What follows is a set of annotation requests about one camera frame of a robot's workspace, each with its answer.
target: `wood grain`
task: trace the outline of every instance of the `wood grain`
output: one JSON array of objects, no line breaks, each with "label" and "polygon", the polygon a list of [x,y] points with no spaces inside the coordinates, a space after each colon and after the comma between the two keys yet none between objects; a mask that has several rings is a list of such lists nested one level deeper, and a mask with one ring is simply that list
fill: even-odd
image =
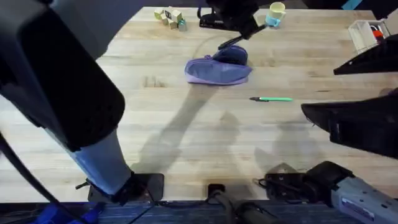
[{"label": "wood grain", "polygon": [[[126,162],[136,172],[165,174],[165,199],[205,198],[210,183],[226,184],[237,197],[265,198],[253,178],[279,168],[305,172],[324,160],[398,197],[398,161],[332,144],[300,109],[302,103],[372,98],[397,86],[396,73],[333,75],[355,55],[348,26],[356,19],[373,19],[371,12],[288,10],[280,29],[239,43],[254,69],[248,83],[208,87],[186,83],[186,62],[215,53],[237,33],[201,29],[196,9],[179,10],[188,31],[170,30],[155,20],[154,8],[146,7],[98,60],[126,98],[118,129]],[[265,15],[261,9],[256,18],[261,22]],[[248,100],[251,96],[295,101],[257,103]],[[0,129],[57,198],[86,200],[88,188],[74,189],[84,173],[4,98]],[[0,192],[0,202],[45,201],[1,155]]]}]

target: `black cable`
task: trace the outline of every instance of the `black cable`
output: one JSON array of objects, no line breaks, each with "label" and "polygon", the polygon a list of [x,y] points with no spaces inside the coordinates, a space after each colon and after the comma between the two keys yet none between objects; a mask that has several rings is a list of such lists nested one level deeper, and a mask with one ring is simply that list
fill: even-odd
[{"label": "black cable", "polygon": [[147,212],[149,212],[149,210],[153,209],[155,207],[154,204],[152,204],[151,207],[145,209],[143,212],[141,212],[141,214],[139,214],[136,218],[134,218],[133,220],[131,220],[128,224],[132,224],[135,221],[137,221],[138,219],[140,219],[143,215],[145,215]]},{"label": "black cable", "polygon": [[210,199],[210,198],[208,197],[208,198],[207,198],[206,200],[204,200],[204,201],[193,202],[193,203],[188,204],[188,205],[187,205],[187,204],[185,204],[185,205],[177,205],[175,202],[169,203],[169,202],[155,201],[155,199],[154,199],[152,193],[150,192],[150,190],[147,189],[147,188],[145,188],[145,191],[148,193],[149,198],[150,198],[151,202],[152,202],[154,205],[158,205],[158,206],[165,207],[165,208],[176,208],[176,209],[181,209],[181,208],[195,208],[195,207],[199,207],[199,206],[208,204],[208,201],[209,201],[209,199]]},{"label": "black cable", "polygon": [[[259,27],[257,28],[257,30],[255,30],[251,35],[257,34],[258,32],[262,31],[262,30],[265,29],[266,27],[267,27],[267,25],[265,25],[265,24],[259,26]],[[227,48],[227,47],[230,47],[230,46],[232,46],[232,45],[238,43],[239,41],[241,41],[241,40],[243,40],[243,39],[244,39],[244,37],[243,37],[242,35],[240,35],[239,37],[232,38],[231,40],[228,40],[228,41],[222,43],[220,46],[218,46],[218,50],[221,50],[221,49],[225,49],[225,48]]]},{"label": "black cable", "polygon": [[21,160],[18,158],[18,156],[15,154],[15,152],[12,150],[11,146],[8,145],[8,142],[6,139],[3,137],[3,135],[0,132],[0,150],[2,150],[3,154],[7,157],[7,159],[10,161],[10,163],[18,170],[18,172],[25,178],[28,183],[32,187],[34,187],[43,197],[45,197],[49,202],[55,204],[61,211],[63,211],[65,214],[73,218],[74,220],[77,220],[79,222],[82,222],[84,224],[89,224],[86,220],[80,218],[78,215],[75,215],[69,209],[67,209],[65,206],[63,206],[33,175],[32,173],[26,168],[26,166],[21,162]]}]

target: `toy block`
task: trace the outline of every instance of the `toy block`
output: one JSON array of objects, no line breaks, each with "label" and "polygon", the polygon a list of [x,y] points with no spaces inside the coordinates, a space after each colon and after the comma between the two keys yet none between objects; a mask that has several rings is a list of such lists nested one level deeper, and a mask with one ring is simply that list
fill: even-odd
[{"label": "toy block", "polygon": [[169,22],[170,29],[177,29],[178,28],[178,23],[174,22],[171,19],[167,19],[167,20]]},{"label": "toy block", "polygon": [[166,8],[164,10],[164,14],[166,15],[166,17],[168,19],[172,19],[172,11],[173,11],[173,8],[171,6],[169,6],[168,8]]},{"label": "toy block", "polygon": [[181,32],[187,31],[187,22],[185,19],[181,19],[178,23],[178,30]]},{"label": "toy block", "polygon": [[155,9],[155,18],[157,20],[162,20],[161,15],[164,13],[164,10],[162,7],[158,7]]},{"label": "toy block", "polygon": [[169,20],[164,13],[162,15],[160,15],[160,18],[161,18],[163,25],[167,26],[169,24]]},{"label": "toy block", "polygon": [[172,20],[174,22],[180,22],[182,20],[182,13],[178,10],[172,11]]}]

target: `blue cup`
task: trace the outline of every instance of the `blue cup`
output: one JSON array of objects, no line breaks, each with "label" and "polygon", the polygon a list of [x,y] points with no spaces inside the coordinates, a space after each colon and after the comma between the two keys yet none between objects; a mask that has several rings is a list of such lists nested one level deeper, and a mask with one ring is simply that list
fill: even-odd
[{"label": "blue cup", "polygon": [[280,19],[273,18],[271,16],[266,16],[266,24],[272,27],[279,26]]}]

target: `green pen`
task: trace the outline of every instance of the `green pen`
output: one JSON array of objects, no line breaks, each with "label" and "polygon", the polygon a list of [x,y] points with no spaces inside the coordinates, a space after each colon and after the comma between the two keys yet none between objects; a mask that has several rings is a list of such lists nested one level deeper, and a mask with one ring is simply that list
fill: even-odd
[{"label": "green pen", "polygon": [[291,98],[286,97],[250,97],[250,100],[260,101],[260,102],[270,102],[270,101],[293,101]]}]

